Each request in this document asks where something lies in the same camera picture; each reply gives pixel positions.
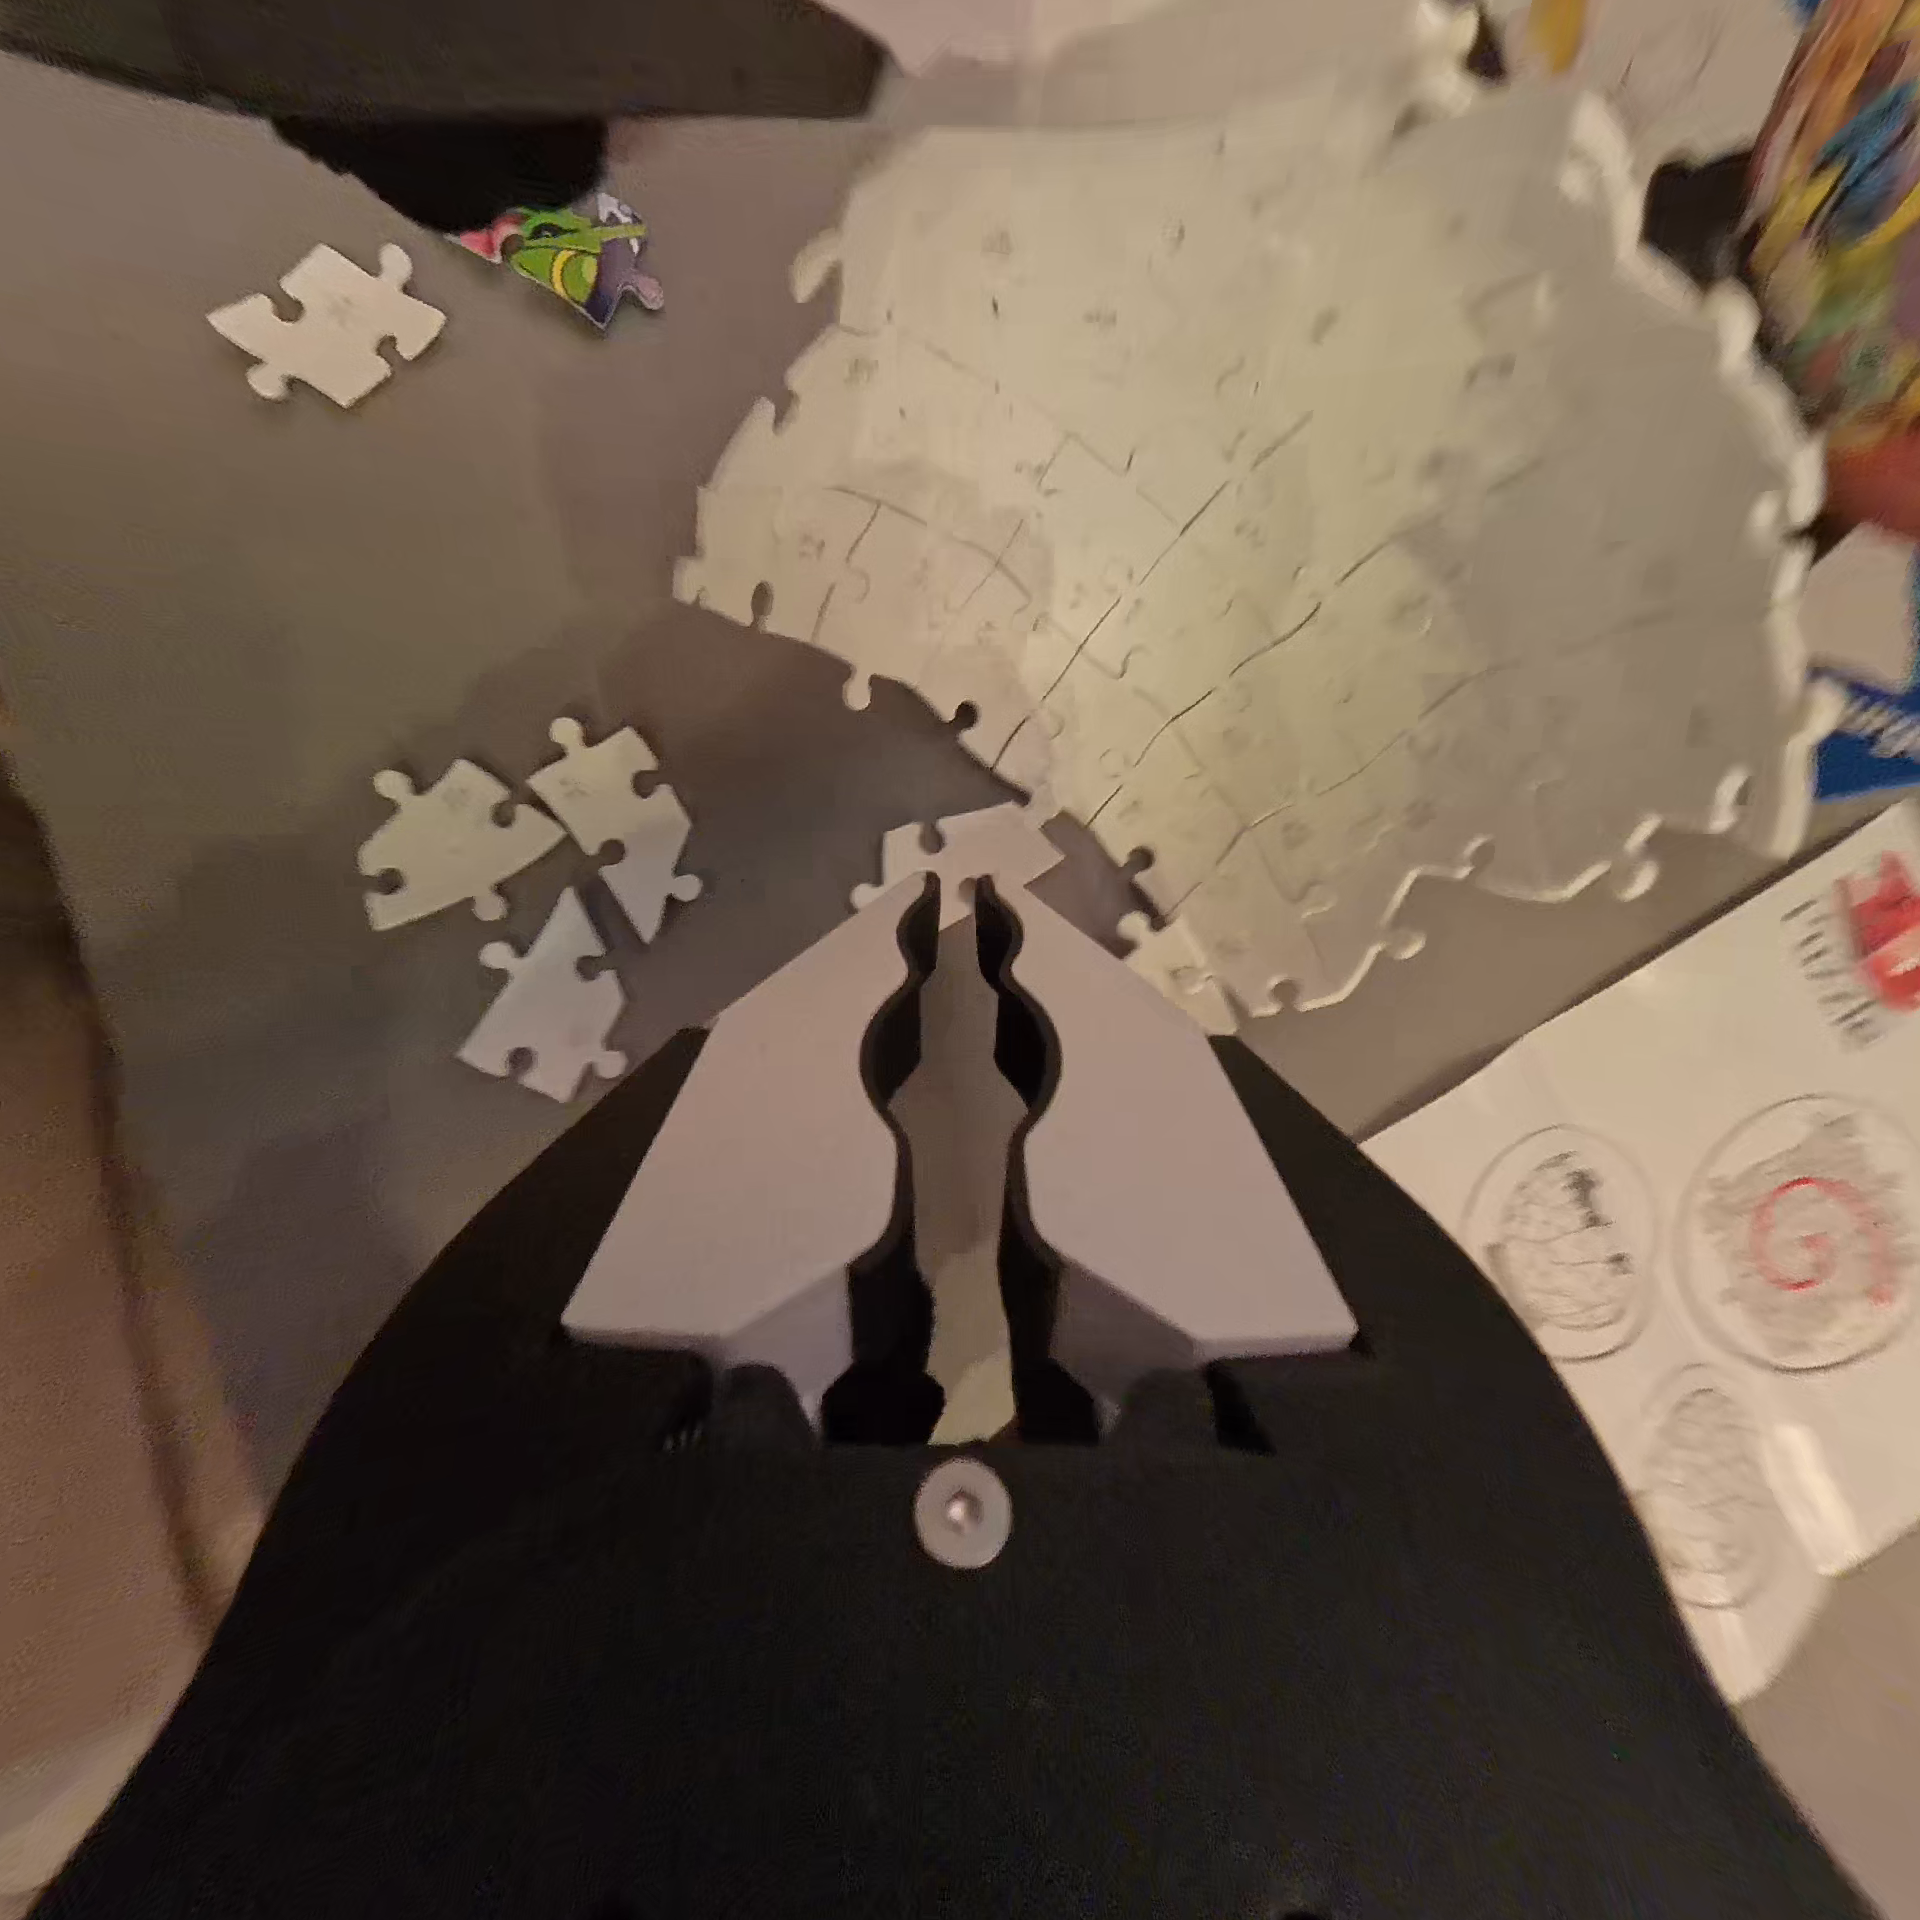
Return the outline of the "blue puzzle box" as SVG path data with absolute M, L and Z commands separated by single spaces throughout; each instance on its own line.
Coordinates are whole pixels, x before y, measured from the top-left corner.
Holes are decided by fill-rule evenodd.
M 1825 460 L 1802 635 L 1824 803 L 1915 794 L 1918 4 L 1481 4 L 1511 77 L 1601 97 L 1643 238 L 1736 281 Z

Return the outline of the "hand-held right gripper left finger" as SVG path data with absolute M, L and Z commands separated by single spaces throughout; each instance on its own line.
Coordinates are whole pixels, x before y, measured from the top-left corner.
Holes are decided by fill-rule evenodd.
M 571 1337 L 774 1371 L 829 1437 L 929 1441 L 893 1099 L 938 934 L 942 884 L 899 879 L 710 1021 L 567 1300 Z

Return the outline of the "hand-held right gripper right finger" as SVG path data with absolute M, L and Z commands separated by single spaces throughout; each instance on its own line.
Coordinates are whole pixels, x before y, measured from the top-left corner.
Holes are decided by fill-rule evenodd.
M 1150 1375 L 1344 1353 L 1353 1310 L 1201 1026 L 1015 884 L 975 884 L 975 959 L 1022 1099 L 995 1244 L 1015 1435 L 1091 1444 Z

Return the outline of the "colourful puzzle piece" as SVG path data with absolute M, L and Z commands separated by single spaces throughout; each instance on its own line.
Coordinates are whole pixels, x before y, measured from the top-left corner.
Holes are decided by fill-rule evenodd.
M 450 230 L 448 239 L 562 300 L 598 332 L 624 305 L 646 313 L 664 308 L 664 287 L 646 262 L 648 225 L 606 190 L 554 207 L 507 207 L 486 225 Z

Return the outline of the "white instruction leaflet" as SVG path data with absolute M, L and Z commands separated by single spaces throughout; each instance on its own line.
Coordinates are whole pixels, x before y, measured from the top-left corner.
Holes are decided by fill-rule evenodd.
M 1915 1527 L 1915 883 L 1901 803 L 1365 1145 L 1560 1375 L 1735 1703 Z

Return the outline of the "beige trousers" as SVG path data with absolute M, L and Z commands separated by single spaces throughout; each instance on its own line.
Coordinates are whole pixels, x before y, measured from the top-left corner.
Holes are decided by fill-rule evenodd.
M 2 763 L 2 1916 L 150 1746 L 254 1550 L 207 1332 L 123 1141 L 41 818 Z

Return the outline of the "partly built puzzle ball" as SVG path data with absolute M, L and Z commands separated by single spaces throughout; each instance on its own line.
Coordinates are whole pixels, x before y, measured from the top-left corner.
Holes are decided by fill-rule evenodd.
M 1751 302 L 1643 247 L 1607 101 L 1471 69 L 1473 4 L 1330 12 L 1274 6 L 1266 94 L 1125 99 L 1222 52 L 1200 4 L 1040 118 L 893 131 L 672 578 L 1138 857 L 1248 1018 L 1414 954 L 1418 879 L 1786 857 L 1832 719 Z

